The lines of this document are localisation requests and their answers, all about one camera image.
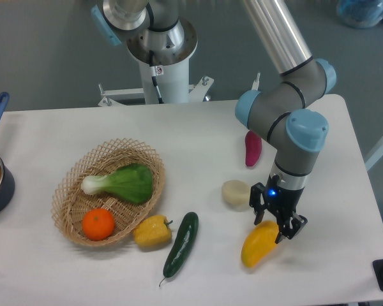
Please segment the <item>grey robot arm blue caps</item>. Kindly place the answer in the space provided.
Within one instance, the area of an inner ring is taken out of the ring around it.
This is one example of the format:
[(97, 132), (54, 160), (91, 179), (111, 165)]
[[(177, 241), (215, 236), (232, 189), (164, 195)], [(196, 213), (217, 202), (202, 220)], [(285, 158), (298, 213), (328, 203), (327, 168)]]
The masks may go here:
[[(310, 105), (336, 83), (332, 65), (314, 59), (283, 1), (244, 1), (243, 6), (282, 82), (268, 93), (245, 92), (236, 118), (276, 149), (266, 184), (251, 189), (255, 222), (272, 213), (276, 241), (294, 238), (305, 226), (296, 206), (323, 149), (329, 125)], [(148, 104), (186, 103), (189, 59), (197, 47), (193, 26), (177, 1), (98, 1), (91, 9), (98, 30), (111, 45), (125, 43), (138, 61)]]

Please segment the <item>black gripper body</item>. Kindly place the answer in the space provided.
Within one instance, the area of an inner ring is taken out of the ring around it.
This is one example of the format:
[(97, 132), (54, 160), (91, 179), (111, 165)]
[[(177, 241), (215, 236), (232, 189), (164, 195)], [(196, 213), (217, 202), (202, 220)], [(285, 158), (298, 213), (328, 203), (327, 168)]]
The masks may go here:
[(290, 190), (279, 186), (279, 175), (269, 176), (262, 197), (264, 204), (258, 212), (258, 222), (262, 221), (264, 211), (268, 210), (277, 220), (279, 227), (303, 227), (305, 218), (296, 214), (296, 206), (303, 193), (303, 188)]

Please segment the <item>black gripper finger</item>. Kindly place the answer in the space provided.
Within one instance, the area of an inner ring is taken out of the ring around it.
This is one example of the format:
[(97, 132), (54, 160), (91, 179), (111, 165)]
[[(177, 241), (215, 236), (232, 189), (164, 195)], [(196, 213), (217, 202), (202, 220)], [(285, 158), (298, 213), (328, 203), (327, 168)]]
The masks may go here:
[(264, 199), (268, 186), (258, 182), (251, 186), (249, 206), (253, 209), (255, 214), (254, 225), (258, 225), (263, 221), (265, 211), (270, 212), (270, 204)]
[(288, 219), (283, 220), (281, 217), (276, 218), (278, 225), (278, 234), (275, 243), (278, 244), (285, 238), (293, 239), (308, 223), (306, 217), (298, 214), (292, 214)]

